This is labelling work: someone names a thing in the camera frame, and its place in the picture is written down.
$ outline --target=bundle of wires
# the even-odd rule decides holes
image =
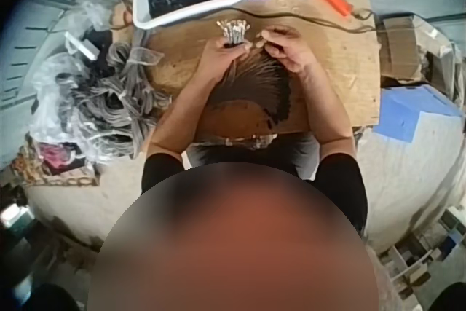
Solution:
[[[147,36],[136,29],[132,44],[113,43],[106,60],[114,74],[90,74],[71,92],[74,108],[70,127],[90,160],[108,162],[125,155],[136,158],[157,124],[151,115],[153,108],[166,109],[171,102],[171,97],[154,90],[146,77],[145,66],[154,66],[163,57],[143,47]]]

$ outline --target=wooden board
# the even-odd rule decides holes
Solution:
[[[369,0],[348,0],[355,9],[370,9]],[[235,7],[265,15],[292,12],[317,17],[345,28],[374,27],[374,20],[343,18],[325,0],[244,0]],[[216,21],[245,19],[251,24],[250,39],[267,25],[290,25],[302,33],[317,59],[326,69],[343,100],[354,126],[374,125],[379,117],[380,68],[376,33],[349,34],[334,28],[311,24],[295,17],[258,19],[227,10],[198,20],[159,29],[149,40],[149,48],[163,52],[165,58],[149,72],[152,83],[175,95],[192,76],[206,40],[220,36]],[[198,136],[217,135],[247,138],[252,135],[307,131],[307,113],[300,86],[291,82],[291,113],[287,120],[269,128],[268,116],[247,101],[207,107],[198,127]]]

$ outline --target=cable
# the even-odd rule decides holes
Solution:
[[[261,19],[294,17],[294,18],[298,18],[300,20],[306,21],[308,23],[313,23],[315,25],[321,25],[322,27],[338,29],[340,31],[344,31],[344,32],[351,33],[351,34],[364,34],[364,33],[376,31],[376,28],[371,27],[369,25],[363,25],[356,29],[350,29],[350,28],[345,28],[342,25],[337,25],[336,23],[333,23],[329,20],[324,20],[323,18],[318,18],[318,17],[307,17],[307,16],[293,14],[291,12],[276,12],[274,14],[260,15],[260,14],[256,14],[254,12],[250,12],[250,11],[240,9],[237,7],[224,7],[222,9],[217,9],[214,12],[209,12],[208,14],[201,15],[201,18],[207,17],[208,15],[218,14],[219,12],[225,12],[228,10],[242,12],[243,14],[256,17],[256,18],[261,18]]]

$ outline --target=clear plastic bag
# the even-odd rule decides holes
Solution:
[[[69,127],[74,106],[71,90],[87,78],[84,64],[68,53],[53,55],[41,64],[33,77],[39,107],[29,129],[36,141],[76,141]]]
[[[31,135],[45,143],[76,143],[91,162],[136,158],[157,120],[153,108],[166,109],[171,97],[154,90],[144,66],[158,64],[163,54],[143,47],[135,31],[133,45],[113,43],[107,63],[111,76],[85,68],[68,53],[44,61],[35,76],[39,107]]]
[[[115,0],[82,1],[67,13],[66,30],[77,39],[82,39],[91,28],[97,32],[108,31],[111,28],[111,14],[115,4]],[[65,41],[65,47],[71,55],[77,51],[68,40]]]

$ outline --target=concrete floor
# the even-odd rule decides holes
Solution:
[[[358,160],[369,202],[366,234],[376,251],[433,220],[464,194],[463,125],[459,118],[422,114],[413,143],[365,132]],[[86,243],[105,240],[141,193],[143,162],[143,154],[116,160],[102,169],[99,187],[33,187],[26,193],[39,218],[61,219]]]

